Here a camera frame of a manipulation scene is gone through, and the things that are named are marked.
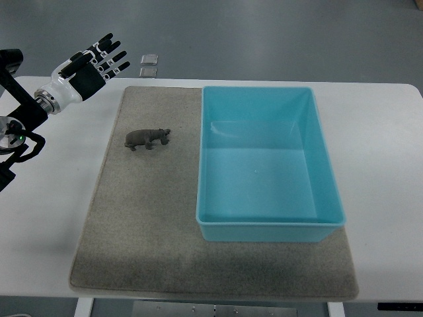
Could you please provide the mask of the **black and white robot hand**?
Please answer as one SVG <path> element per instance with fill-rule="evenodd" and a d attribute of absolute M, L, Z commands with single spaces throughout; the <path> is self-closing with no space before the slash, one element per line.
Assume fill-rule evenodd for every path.
<path fill-rule="evenodd" d="M 53 70 L 50 82 L 34 93 L 47 114 L 58 114 L 70 104 L 89 99 L 130 66 L 130 62 L 122 61 L 127 52 L 116 53 L 120 42 L 112 39 L 113 34 L 108 33 Z"/>

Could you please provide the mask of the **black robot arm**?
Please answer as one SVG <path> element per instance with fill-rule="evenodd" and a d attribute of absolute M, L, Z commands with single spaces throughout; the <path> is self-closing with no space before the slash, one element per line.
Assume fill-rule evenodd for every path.
<path fill-rule="evenodd" d="M 2 190 L 15 179 L 12 165 L 36 157 L 46 144 L 34 130 L 48 119 L 47 112 L 13 78 L 22 61 L 19 49 L 1 50 L 1 86 L 19 103 L 10 114 L 1 117 L 1 154 L 9 155 L 1 163 Z"/>

